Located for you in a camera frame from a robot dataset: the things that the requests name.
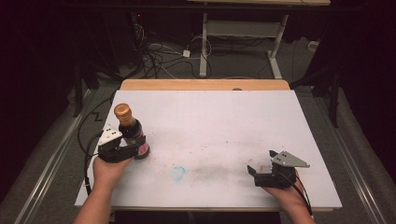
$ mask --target white table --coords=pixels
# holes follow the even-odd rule
[[[298,171],[314,210],[342,206],[294,91],[118,91],[110,111],[119,103],[142,123],[151,152],[127,167],[114,209],[278,211],[247,170],[270,172],[268,150],[310,163]],[[113,113],[106,124],[118,127]],[[81,187],[76,206],[86,198]]]
[[[210,3],[229,3],[229,4],[256,4],[256,5],[282,5],[282,6],[307,6],[318,7],[328,6],[330,0],[189,0],[192,2]],[[257,22],[257,21],[215,21],[207,18],[204,13],[202,31],[202,51],[200,61],[200,77],[206,77],[206,66],[208,52],[206,49],[207,37],[209,35],[226,36],[252,36],[252,37],[273,37],[274,47],[267,51],[268,62],[274,78],[281,79],[279,66],[276,61],[277,50],[286,28],[289,15],[283,15],[280,22]]]

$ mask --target white tabletop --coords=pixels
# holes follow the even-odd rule
[[[297,169],[314,209],[342,206],[294,91],[118,91],[106,124],[118,127],[120,103],[142,123],[151,152],[127,167],[115,209],[278,210],[247,170],[270,173],[269,150],[310,163]],[[81,187],[76,205],[86,198]]]

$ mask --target bottle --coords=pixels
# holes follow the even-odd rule
[[[114,114],[120,121],[119,131],[122,132],[122,137],[127,145],[131,145],[132,141],[143,136],[142,125],[139,120],[132,116],[131,108],[127,104],[119,104],[114,108]],[[138,154],[134,158],[142,160],[149,154],[149,144],[145,142],[138,149]]]

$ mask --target wrist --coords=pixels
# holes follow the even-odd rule
[[[101,193],[109,193],[111,194],[114,190],[114,186],[94,183],[92,187],[92,192],[101,192]]]
[[[293,224],[315,223],[314,219],[309,214],[308,209],[304,205],[296,205],[293,207],[289,207],[289,208],[285,209],[285,212],[288,214],[288,216]]]

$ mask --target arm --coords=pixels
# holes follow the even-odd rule
[[[93,161],[94,184],[91,194],[82,205],[74,223],[108,223],[111,210],[111,194],[119,182],[125,167],[132,159],[107,163],[100,158]]]
[[[303,192],[303,186],[299,180],[295,183],[297,188]],[[293,187],[287,189],[263,188],[273,195],[283,210],[288,214],[293,224],[315,224],[314,219],[309,215],[304,200]]]

